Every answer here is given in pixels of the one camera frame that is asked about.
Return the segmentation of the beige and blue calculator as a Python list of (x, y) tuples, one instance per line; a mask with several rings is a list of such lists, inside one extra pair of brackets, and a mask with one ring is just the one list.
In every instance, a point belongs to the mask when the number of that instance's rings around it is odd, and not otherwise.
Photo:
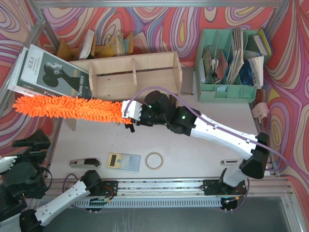
[(141, 155), (109, 153), (106, 163), (107, 168), (138, 172)]

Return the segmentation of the orange microfiber duster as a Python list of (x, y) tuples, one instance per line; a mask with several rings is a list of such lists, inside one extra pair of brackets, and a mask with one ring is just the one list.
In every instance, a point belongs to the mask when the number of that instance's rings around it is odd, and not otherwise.
[(55, 117), (84, 119), (103, 123), (131, 124), (131, 120), (122, 117), (120, 102), (100, 99), (73, 98), (69, 96), (49, 97), (36, 95), (22, 96), (13, 104), (13, 108), (30, 117)]

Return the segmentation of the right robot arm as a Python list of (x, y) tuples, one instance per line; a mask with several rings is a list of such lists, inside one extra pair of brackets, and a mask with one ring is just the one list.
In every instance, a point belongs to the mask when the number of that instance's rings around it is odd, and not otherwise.
[(235, 188), (247, 178), (264, 178), (269, 151), (268, 136), (263, 132), (253, 135), (234, 130), (186, 104), (176, 106), (158, 90), (147, 94), (144, 103), (123, 101), (121, 112), (123, 118), (136, 125), (165, 125), (175, 134), (205, 139), (235, 150), (240, 160), (223, 170), (218, 181), (223, 189)]

